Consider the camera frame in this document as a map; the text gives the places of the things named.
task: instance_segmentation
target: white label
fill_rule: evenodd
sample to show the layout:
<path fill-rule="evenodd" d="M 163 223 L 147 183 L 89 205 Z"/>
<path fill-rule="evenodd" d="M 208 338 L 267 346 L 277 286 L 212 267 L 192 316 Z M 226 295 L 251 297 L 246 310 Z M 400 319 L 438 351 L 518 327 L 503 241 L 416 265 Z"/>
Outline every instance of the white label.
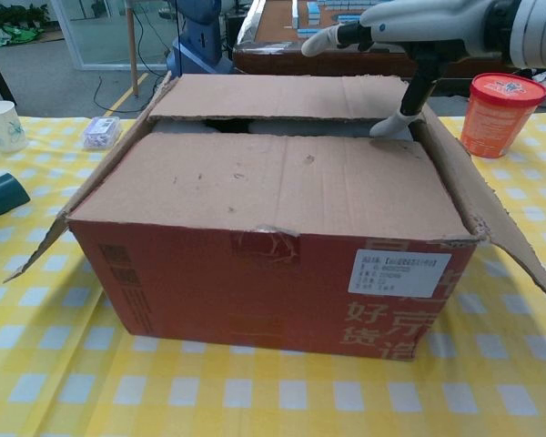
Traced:
<path fill-rule="evenodd" d="M 450 253 L 359 249 L 348 292 L 430 298 L 450 258 Z"/>
<path fill-rule="evenodd" d="M 113 122 L 113 118 L 101 118 L 95 122 L 90 133 L 93 135 L 105 134 Z"/>

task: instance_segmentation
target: box flap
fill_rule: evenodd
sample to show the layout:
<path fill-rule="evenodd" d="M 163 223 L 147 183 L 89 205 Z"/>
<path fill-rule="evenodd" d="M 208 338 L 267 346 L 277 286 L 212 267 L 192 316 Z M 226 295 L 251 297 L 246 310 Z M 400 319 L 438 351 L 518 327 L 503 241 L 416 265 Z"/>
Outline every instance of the box flap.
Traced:
<path fill-rule="evenodd" d="M 546 293 L 546 269 L 475 168 L 470 155 L 432 110 L 425 107 L 423 115 L 425 121 L 412 126 L 413 136 L 422 143 L 439 169 L 468 229 L 508 252 Z"/>
<path fill-rule="evenodd" d="M 406 88 L 394 76 L 184 75 L 150 116 L 382 119 L 399 107 Z"/>
<path fill-rule="evenodd" d="M 368 138 L 152 133 L 69 219 L 474 240 L 419 143 Z"/>
<path fill-rule="evenodd" d="M 28 261 L 20 266 L 13 274 L 5 279 L 8 282 L 22 275 L 37 259 L 46 252 L 48 248 L 65 232 L 66 216 L 72 211 L 78 204 L 80 204 L 93 190 L 97 187 L 109 174 L 109 172 L 117 165 L 121 158 L 127 153 L 127 151 L 144 135 L 151 130 L 151 125 L 148 123 L 147 118 L 149 113 L 154 108 L 158 99 L 162 98 L 175 84 L 177 80 L 170 82 L 170 73 L 166 75 L 150 104 L 139 115 L 136 123 L 121 137 L 119 142 L 107 153 L 103 160 L 99 163 L 97 168 L 91 173 L 86 181 L 79 187 L 76 193 L 69 199 L 66 205 L 56 215 L 55 221 L 47 231 L 45 238 L 39 243 L 38 248 L 30 256 Z"/>

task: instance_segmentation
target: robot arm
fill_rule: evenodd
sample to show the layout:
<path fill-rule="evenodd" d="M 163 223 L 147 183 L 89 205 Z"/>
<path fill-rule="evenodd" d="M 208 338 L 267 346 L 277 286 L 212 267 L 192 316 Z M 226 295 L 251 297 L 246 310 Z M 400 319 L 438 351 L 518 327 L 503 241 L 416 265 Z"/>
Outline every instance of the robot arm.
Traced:
<path fill-rule="evenodd" d="M 546 0 L 394 0 L 367 9 L 358 23 L 323 29 L 301 51 L 374 43 L 401 46 L 418 64 L 399 111 L 370 130 L 386 137 L 419 116 L 451 62 L 492 55 L 520 68 L 546 67 Z"/>
<path fill-rule="evenodd" d="M 201 25 L 209 25 L 220 15 L 220 0 L 169 0 L 180 14 Z"/>

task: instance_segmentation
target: red container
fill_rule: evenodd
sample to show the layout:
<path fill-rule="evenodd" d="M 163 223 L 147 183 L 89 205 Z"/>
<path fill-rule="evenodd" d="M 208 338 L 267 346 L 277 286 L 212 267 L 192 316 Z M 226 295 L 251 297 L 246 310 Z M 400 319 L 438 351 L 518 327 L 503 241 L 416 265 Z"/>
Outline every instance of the red container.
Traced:
<path fill-rule="evenodd" d="M 505 155 L 544 98 L 546 88 L 523 77 L 502 73 L 476 76 L 471 82 L 461 142 L 478 157 Z"/>

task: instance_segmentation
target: wooden pole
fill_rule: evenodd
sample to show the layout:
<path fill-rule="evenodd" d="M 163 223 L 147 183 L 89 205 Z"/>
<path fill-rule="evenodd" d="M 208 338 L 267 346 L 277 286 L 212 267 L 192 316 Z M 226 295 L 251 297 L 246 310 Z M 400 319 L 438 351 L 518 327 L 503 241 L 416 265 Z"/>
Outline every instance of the wooden pole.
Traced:
<path fill-rule="evenodd" d="M 126 7 L 127 34 L 129 37 L 129 64 L 131 68 L 131 87 L 134 96 L 139 96 L 137 88 L 136 32 L 134 31 L 134 9 Z"/>

